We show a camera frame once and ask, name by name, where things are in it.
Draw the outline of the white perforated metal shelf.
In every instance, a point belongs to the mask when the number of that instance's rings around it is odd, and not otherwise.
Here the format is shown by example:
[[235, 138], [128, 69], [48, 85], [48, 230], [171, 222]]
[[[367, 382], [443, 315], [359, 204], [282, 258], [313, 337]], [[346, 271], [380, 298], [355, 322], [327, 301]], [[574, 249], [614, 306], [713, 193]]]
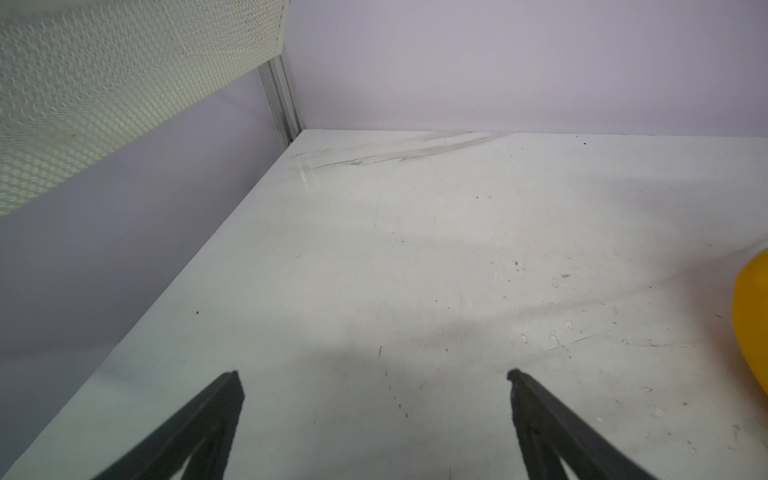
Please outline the white perforated metal shelf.
[[5, 1], [9, 214], [278, 56], [285, 1]]

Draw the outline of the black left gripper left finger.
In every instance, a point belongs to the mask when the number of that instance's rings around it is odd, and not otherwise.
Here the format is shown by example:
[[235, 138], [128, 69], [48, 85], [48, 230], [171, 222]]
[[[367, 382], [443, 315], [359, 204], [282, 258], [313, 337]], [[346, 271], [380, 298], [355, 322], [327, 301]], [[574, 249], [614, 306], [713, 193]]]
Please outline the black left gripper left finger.
[[221, 374], [96, 477], [222, 479], [244, 399], [239, 374]]

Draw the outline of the aluminium frame post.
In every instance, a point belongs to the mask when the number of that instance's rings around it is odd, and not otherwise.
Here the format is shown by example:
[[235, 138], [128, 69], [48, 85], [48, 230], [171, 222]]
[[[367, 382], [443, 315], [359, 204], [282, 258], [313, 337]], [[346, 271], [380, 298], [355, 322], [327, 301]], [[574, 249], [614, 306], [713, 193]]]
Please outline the aluminium frame post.
[[282, 55], [278, 55], [259, 66], [258, 73], [280, 141], [287, 148], [304, 129], [289, 65]]

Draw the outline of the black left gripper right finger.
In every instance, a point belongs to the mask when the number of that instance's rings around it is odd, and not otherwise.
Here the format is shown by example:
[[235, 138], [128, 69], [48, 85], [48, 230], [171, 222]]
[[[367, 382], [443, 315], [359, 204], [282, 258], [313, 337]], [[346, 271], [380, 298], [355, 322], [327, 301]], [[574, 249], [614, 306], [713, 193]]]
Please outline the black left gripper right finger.
[[511, 418], [530, 479], [566, 479], [565, 467], [578, 479], [654, 478], [531, 375], [512, 369], [507, 380]]

